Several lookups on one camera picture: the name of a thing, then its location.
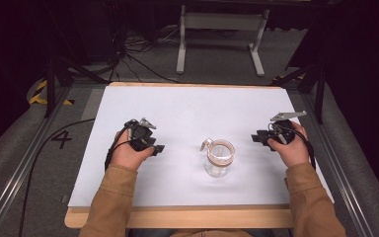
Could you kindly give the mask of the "person's right hand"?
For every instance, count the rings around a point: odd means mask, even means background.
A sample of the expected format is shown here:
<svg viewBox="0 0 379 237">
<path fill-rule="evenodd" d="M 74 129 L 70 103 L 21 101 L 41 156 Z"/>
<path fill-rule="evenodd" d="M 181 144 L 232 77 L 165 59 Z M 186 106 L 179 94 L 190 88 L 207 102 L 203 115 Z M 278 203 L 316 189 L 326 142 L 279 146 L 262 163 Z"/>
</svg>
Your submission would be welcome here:
<svg viewBox="0 0 379 237">
<path fill-rule="evenodd" d="M 287 168 L 309 161 L 309 152 L 306 144 L 298 135 L 286 145 L 280 144 L 274 139 L 269 139 L 267 143 L 279 154 Z"/>
</svg>

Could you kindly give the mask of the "yellow black floor tape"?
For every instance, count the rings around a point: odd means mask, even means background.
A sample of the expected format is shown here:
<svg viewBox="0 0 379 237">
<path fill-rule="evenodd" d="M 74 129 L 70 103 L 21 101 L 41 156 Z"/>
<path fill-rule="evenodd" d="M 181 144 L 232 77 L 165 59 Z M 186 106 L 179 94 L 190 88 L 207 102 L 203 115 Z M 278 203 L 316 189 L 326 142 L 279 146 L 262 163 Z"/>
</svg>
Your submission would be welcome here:
<svg viewBox="0 0 379 237">
<path fill-rule="evenodd" d="M 47 87 L 47 81 L 45 79 L 42 79 L 35 91 L 33 92 L 32 96 L 29 99 L 30 104 L 40 104 L 40 105 L 46 105 L 47 104 L 47 96 L 46 92 L 44 91 Z"/>
</svg>

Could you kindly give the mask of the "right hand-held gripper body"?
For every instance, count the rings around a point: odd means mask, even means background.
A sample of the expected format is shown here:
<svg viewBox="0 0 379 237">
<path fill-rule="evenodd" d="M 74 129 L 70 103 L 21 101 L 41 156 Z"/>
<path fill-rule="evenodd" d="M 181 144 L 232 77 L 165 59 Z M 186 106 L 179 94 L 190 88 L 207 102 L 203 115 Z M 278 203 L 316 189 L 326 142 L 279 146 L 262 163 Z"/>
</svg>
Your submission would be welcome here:
<svg viewBox="0 0 379 237">
<path fill-rule="evenodd" d="M 306 115 L 307 113 L 305 111 L 278 113 L 270 119 L 267 136 L 283 145 L 290 143 L 295 137 L 295 131 L 291 119 Z"/>
</svg>

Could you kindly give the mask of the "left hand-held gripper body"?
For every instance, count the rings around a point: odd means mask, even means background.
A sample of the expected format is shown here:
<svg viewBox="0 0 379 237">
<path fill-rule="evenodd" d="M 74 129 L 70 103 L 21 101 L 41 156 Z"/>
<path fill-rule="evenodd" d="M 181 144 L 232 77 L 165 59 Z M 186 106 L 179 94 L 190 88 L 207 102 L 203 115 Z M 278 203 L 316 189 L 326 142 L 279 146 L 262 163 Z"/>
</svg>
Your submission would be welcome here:
<svg viewBox="0 0 379 237">
<path fill-rule="evenodd" d="M 152 136 L 152 130 L 156 126 L 149 120 L 146 118 L 141 120 L 132 119 L 124 125 L 128 130 L 129 144 L 135 151 L 143 151 L 154 145 L 156 139 Z"/>
</svg>

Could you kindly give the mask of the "clear glass jar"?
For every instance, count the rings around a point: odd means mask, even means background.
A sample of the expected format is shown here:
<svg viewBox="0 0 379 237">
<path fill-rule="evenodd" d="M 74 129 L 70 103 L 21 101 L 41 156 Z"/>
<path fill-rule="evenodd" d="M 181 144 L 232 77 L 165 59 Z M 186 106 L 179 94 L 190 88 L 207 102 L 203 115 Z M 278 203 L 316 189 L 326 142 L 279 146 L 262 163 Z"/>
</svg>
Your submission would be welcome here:
<svg viewBox="0 0 379 237">
<path fill-rule="evenodd" d="M 206 151 L 204 170 L 209 176 L 220 178 L 227 174 L 235 158 L 235 148 L 229 141 L 207 138 L 201 143 L 200 150 Z"/>
</svg>

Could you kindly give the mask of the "black tripod stand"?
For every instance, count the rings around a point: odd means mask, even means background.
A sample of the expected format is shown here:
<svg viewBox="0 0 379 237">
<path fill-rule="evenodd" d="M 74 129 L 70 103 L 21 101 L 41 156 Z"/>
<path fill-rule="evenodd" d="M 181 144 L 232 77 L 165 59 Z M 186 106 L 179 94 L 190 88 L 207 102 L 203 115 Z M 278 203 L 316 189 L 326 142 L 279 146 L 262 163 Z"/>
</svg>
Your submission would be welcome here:
<svg viewBox="0 0 379 237">
<path fill-rule="evenodd" d="M 322 63 L 313 63 L 304 68 L 295 70 L 285 76 L 275 77 L 270 86 L 282 87 L 284 84 L 303 76 L 297 90 L 300 94 L 309 94 L 314 86 L 316 88 L 314 113 L 319 124 L 323 123 L 323 100 L 325 92 L 326 74 Z"/>
<path fill-rule="evenodd" d="M 75 51 L 66 39 L 66 34 L 60 29 L 60 24 L 54 15 L 52 6 L 58 8 L 59 4 L 62 4 L 62 11 L 66 10 L 64 0 L 39 0 L 39 6 L 42 9 L 39 30 L 46 45 L 47 58 L 44 76 L 47 82 L 46 118 L 49 118 L 55 112 L 58 105 L 55 81 L 58 81 L 61 88 L 70 88 L 74 83 L 72 73 L 69 71 L 70 68 L 75 69 L 80 75 L 97 84 L 107 85 L 109 83 L 108 80 L 101 78 L 78 62 Z"/>
</svg>

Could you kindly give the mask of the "aluminium frame rail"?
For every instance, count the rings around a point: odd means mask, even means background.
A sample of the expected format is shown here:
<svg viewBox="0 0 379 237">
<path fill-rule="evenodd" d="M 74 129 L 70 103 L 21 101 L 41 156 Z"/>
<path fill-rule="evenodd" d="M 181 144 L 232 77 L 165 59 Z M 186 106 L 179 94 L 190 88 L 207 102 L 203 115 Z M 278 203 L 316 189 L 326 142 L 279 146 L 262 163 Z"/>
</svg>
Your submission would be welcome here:
<svg viewBox="0 0 379 237">
<path fill-rule="evenodd" d="M 46 118 L 46 106 L 31 106 L 0 137 L 0 222 L 28 175 L 50 124 L 70 88 L 55 96 L 55 108 Z"/>
<path fill-rule="evenodd" d="M 342 201 L 345 204 L 351 220 L 357 230 L 359 237 L 374 237 L 374 234 L 368 224 L 368 221 L 362 212 L 361 206 L 357 201 L 355 192 L 349 183 L 347 176 L 341 166 L 335 149 L 328 138 L 328 135 L 321 124 L 318 123 L 314 112 L 314 105 L 312 100 L 307 95 L 302 95 L 301 99 L 308 112 L 308 116 L 312 121 L 314 129 L 317 131 L 321 142 L 323 143 L 324 150 L 328 156 L 328 165 L 331 169 L 332 175 L 337 183 L 340 191 Z"/>
</svg>

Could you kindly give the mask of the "white metal stand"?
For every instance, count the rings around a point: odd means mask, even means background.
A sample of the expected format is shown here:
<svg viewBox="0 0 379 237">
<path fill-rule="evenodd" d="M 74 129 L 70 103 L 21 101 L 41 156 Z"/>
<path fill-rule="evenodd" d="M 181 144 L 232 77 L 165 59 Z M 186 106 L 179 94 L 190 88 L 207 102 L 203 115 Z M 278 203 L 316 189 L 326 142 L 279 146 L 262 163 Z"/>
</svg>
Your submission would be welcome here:
<svg viewBox="0 0 379 237">
<path fill-rule="evenodd" d="M 176 73 L 183 74 L 185 72 L 187 30 L 210 32 L 223 37 L 225 37 L 226 33 L 255 32 L 256 38 L 247 45 L 247 50 L 251 55 L 257 76 L 264 77 L 265 70 L 260 59 L 259 48 L 268 16 L 269 9 L 262 10 L 259 14 L 211 13 L 189 11 L 186 5 L 182 5 L 178 27 L 180 45 Z"/>
</svg>

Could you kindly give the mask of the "person's left hand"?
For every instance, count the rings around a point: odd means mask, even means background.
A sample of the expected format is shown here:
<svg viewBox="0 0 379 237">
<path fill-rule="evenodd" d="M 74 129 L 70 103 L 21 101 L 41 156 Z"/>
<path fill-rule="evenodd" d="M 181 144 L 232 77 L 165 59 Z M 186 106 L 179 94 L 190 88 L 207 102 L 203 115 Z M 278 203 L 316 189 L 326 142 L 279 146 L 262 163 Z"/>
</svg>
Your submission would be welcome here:
<svg viewBox="0 0 379 237">
<path fill-rule="evenodd" d="M 148 147 L 143 151 L 135 151 L 128 143 L 128 131 L 126 130 L 115 144 L 112 156 L 112 165 L 118 165 L 137 171 L 140 165 L 152 155 L 154 148 Z"/>
</svg>

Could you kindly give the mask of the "white paper sheet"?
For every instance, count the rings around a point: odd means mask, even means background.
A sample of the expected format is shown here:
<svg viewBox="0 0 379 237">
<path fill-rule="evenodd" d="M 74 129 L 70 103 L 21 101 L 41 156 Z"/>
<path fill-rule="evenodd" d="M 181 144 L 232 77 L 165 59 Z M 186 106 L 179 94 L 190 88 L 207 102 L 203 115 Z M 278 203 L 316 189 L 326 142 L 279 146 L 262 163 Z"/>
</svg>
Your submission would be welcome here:
<svg viewBox="0 0 379 237">
<path fill-rule="evenodd" d="M 72 197 L 90 205 L 105 173 L 115 134 L 131 119 L 155 125 L 162 153 L 139 168 L 136 206 L 287 204 L 285 166 L 252 136 L 294 108 L 287 92 L 260 87 L 109 86 L 102 97 Z M 221 178 L 209 176 L 202 142 L 224 139 L 235 160 Z"/>
</svg>

